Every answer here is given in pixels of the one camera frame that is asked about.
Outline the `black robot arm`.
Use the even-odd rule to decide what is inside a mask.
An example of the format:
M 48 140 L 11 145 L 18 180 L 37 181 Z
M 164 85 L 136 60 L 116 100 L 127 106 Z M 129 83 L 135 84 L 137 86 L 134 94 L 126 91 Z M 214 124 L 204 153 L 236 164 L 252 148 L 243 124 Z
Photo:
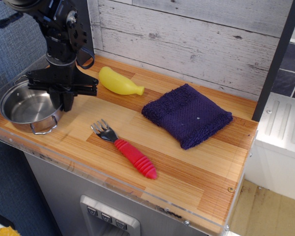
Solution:
M 98 80 L 81 72 L 89 69 L 79 54 L 91 59 L 94 54 L 84 45 L 88 34 L 78 18 L 78 10 L 70 0 L 6 0 L 8 7 L 17 11 L 16 16 L 28 14 L 39 24 L 46 40 L 46 60 L 49 67 L 29 71 L 28 87 L 46 91 L 54 106 L 61 105 L 64 111 L 72 109 L 74 98 L 81 95 L 97 95 Z

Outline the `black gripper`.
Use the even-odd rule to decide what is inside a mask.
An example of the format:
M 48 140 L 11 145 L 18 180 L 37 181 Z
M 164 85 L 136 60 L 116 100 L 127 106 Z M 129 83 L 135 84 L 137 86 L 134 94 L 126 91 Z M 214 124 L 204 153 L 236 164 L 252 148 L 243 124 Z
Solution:
M 30 89 L 49 92 L 50 100 L 56 110 L 63 104 L 64 111 L 69 112 L 72 109 L 74 95 L 97 95 L 98 80 L 81 72 L 76 63 L 50 64 L 48 68 L 27 72 L 26 77 Z

